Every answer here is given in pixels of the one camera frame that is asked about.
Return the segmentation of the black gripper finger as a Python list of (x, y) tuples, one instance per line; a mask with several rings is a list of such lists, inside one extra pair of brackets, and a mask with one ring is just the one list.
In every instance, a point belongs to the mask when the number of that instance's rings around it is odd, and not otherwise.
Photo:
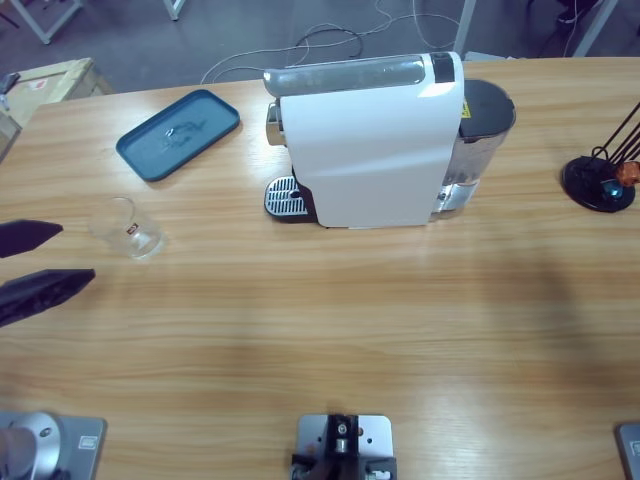
[(56, 307), (81, 292), (94, 269), (45, 269), (1, 285), (1, 326)]
[(57, 223), (13, 220), (0, 226), (0, 257), (8, 258), (35, 250), (64, 230)]

